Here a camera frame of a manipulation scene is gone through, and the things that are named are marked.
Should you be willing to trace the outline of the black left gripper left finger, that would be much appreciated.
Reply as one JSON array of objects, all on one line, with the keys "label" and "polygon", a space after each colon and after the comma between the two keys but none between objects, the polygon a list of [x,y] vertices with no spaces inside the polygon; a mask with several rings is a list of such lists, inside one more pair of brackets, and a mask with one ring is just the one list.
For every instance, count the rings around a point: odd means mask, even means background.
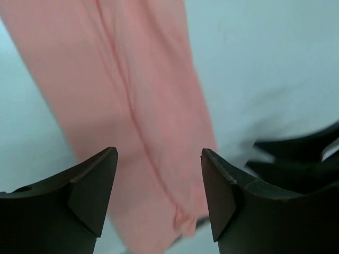
[{"label": "black left gripper left finger", "polygon": [[11,193],[1,192],[1,253],[93,253],[118,162],[109,147]]}]

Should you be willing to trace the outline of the salmon pink polo shirt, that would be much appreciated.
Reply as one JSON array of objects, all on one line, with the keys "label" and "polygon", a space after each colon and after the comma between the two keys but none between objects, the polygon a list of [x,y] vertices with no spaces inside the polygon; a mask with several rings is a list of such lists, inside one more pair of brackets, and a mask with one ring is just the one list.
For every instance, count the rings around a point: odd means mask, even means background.
[{"label": "salmon pink polo shirt", "polygon": [[119,153],[109,214],[133,253],[208,215],[215,138],[183,1],[1,1],[1,19],[79,160]]}]

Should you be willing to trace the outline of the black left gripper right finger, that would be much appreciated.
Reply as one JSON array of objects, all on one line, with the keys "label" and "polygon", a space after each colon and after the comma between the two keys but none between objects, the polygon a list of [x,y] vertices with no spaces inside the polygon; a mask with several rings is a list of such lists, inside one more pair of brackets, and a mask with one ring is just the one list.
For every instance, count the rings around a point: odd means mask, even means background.
[{"label": "black left gripper right finger", "polygon": [[220,253],[338,253],[338,182],[299,194],[201,154],[214,241]]}]

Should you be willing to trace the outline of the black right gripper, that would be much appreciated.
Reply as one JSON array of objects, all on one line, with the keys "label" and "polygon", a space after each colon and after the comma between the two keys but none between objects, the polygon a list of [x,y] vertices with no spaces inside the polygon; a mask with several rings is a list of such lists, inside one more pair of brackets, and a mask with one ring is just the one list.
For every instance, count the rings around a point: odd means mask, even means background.
[{"label": "black right gripper", "polygon": [[301,194],[309,194],[338,180],[338,151],[323,159],[322,152],[338,139],[338,123],[287,140],[256,141],[254,146],[274,157],[274,162],[249,160],[246,167],[261,180]]}]

